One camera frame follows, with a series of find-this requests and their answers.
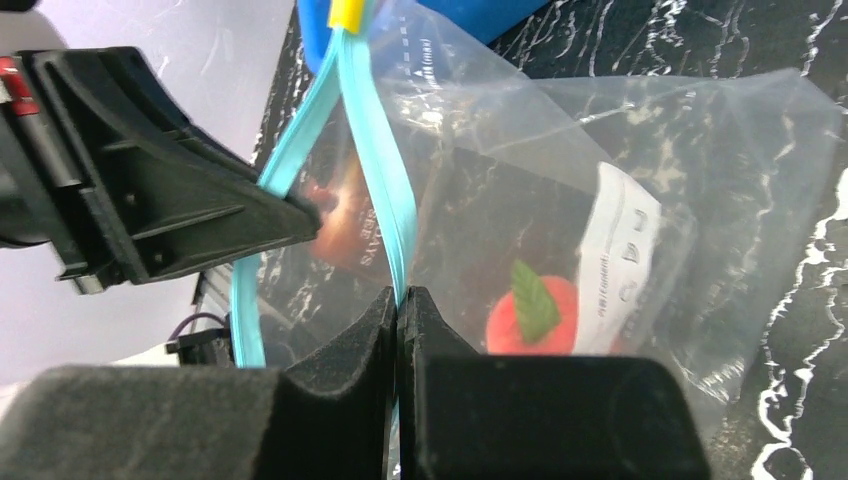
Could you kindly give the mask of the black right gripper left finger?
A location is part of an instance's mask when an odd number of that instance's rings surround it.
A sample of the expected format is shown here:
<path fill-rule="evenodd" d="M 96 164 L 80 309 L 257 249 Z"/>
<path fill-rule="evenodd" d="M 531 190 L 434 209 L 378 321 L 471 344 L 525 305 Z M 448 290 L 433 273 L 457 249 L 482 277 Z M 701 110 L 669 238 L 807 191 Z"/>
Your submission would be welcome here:
<path fill-rule="evenodd" d="M 394 296 L 288 369 L 82 367 L 1 422 L 5 479 L 382 479 Z"/>

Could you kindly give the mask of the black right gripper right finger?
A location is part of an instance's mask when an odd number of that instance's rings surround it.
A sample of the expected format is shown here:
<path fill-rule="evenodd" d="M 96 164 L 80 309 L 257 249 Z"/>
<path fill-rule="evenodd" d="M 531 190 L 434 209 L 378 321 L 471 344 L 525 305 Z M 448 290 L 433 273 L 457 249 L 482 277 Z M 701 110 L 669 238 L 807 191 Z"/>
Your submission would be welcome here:
<path fill-rule="evenodd" d="M 677 382 L 634 357 L 489 356 L 413 287 L 398 314 L 404 479 L 708 479 Z"/>

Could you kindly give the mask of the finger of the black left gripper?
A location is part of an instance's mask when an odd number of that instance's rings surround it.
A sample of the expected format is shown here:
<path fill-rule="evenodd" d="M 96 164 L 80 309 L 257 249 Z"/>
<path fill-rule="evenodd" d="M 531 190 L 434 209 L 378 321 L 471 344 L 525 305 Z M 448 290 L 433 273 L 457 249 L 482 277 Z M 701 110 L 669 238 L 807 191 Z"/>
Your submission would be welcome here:
<path fill-rule="evenodd" d="M 257 180 L 138 49 L 17 53 L 16 245 L 51 245 L 62 280 L 149 284 L 315 238 L 316 208 Z"/>

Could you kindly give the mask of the clear zip top bag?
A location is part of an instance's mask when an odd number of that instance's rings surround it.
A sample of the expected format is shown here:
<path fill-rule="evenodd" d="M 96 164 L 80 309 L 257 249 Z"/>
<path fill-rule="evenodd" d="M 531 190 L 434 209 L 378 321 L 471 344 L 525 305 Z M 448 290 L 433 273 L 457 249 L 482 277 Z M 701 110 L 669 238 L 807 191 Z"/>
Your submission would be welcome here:
<path fill-rule="evenodd" d="M 489 356 L 643 356 L 712 437 L 738 394 L 836 148 L 836 104 L 809 79 L 836 1 L 598 1 L 553 76 L 445 28 L 374 39 L 378 1 L 332 18 L 321 69 L 260 176 L 307 200 L 359 156 L 392 283 L 312 256 L 236 263 L 234 355 L 287 366 L 383 288 L 423 287 Z M 568 279 L 568 355 L 495 355 L 485 328 L 513 263 Z"/>

